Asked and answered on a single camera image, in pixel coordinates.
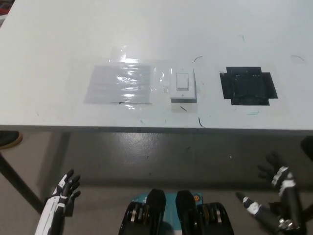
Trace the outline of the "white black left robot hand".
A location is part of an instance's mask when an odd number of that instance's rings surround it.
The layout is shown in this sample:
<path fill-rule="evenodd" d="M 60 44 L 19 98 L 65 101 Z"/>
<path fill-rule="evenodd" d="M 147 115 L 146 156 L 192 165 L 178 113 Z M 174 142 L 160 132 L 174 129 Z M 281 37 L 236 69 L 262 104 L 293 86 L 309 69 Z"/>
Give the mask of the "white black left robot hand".
<path fill-rule="evenodd" d="M 78 190 L 80 176 L 74 176 L 71 169 L 59 181 L 54 192 L 46 200 L 35 235 L 61 235 L 65 218 L 73 216 L 75 199 L 80 196 Z"/>

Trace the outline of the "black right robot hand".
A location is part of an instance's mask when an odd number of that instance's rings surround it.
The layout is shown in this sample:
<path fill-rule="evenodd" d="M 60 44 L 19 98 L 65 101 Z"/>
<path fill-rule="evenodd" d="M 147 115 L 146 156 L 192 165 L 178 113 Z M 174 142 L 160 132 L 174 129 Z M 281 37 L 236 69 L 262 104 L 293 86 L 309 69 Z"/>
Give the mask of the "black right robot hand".
<path fill-rule="evenodd" d="M 306 235 L 306 220 L 293 173 L 276 152 L 268 154 L 266 161 L 271 167 L 259 165 L 259 177 L 270 182 L 278 192 L 280 201 L 271 203 L 267 208 L 241 192 L 236 192 L 236 197 L 246 211 L 271 234 Z"/>

